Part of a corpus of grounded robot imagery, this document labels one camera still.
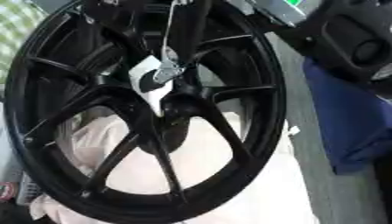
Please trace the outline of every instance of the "beige fabric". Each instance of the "beige fabric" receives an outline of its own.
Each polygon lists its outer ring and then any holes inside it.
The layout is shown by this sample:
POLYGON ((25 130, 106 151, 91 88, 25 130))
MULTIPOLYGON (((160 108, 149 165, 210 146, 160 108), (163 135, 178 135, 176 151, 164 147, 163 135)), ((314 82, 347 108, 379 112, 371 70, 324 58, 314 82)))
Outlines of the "beige fabric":
MULTIPOLYGON (((240 119, 236 114, 226 113, 225 116, 236 130, 240 129, 240 119)), ((80 160, 81 169, 85 173, 95 169, 127 131, 125 123, 113 115, 100 118, 76 133, 73 138, 74 154, 80 160)), ((284 131, 276 154, 252 185, 227 204, 186 223, 318 223, 312 214, 299 165, 291 153, 289 134, 284 131)), ((201 119, 192 120, 185 143, 171 154, 184 187, 193 186, 216 173, 231 157, 228 144, 201 119)), ((107 185, 128 193, 168 192, 158 162, 140 149, 134 150, 113 170, 107 185)), ((44 214, 60 224, 104 223, 79 215, 45 195, 31 204, 31 215, 35 219, 44 214)))

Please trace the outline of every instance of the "gray surface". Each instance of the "gray surface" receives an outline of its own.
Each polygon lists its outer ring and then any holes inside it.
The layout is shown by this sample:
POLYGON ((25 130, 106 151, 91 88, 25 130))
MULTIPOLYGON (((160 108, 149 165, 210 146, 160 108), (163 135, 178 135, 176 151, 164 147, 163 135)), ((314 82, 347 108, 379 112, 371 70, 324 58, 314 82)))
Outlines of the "gray surface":
POLYGON ((71 0, 32 0, 34 3, 39 5, 44 11, 52 13, 56 11, 62 5, 71 2, 71 0))
POLYGON ((303 58, 273 35, 271 42, 285 71, 290 125, 301 129, 292 140, 315 216, 322 224, 387 223, 372 167, 350 176, 333 174, 301 69, 303 58))

